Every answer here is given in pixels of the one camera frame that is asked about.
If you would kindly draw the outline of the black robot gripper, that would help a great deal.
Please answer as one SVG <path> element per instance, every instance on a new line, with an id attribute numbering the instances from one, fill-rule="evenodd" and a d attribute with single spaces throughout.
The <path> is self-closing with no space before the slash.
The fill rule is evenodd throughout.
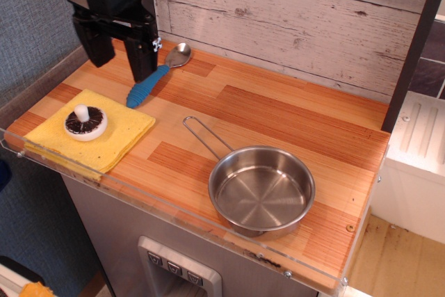
<path id="1" fill-rule="evenodd" d="M 97 15 L 117 21 L 137 24 L 143 23 L 141 0 L 86 0 L 89 9 Z M 114 56 L 111 37 L 102 31 L 100 25 L 94 21 L 85 21 L 73 17 L 73 24 L 88 58 L 96 67 L 101 67 Z M 136 40 L 126 39 L 124 46 L 127 58 L 136 83 L 146 80 L 157 70 L 158 53 L 162 48 L 161 38 Z"/>

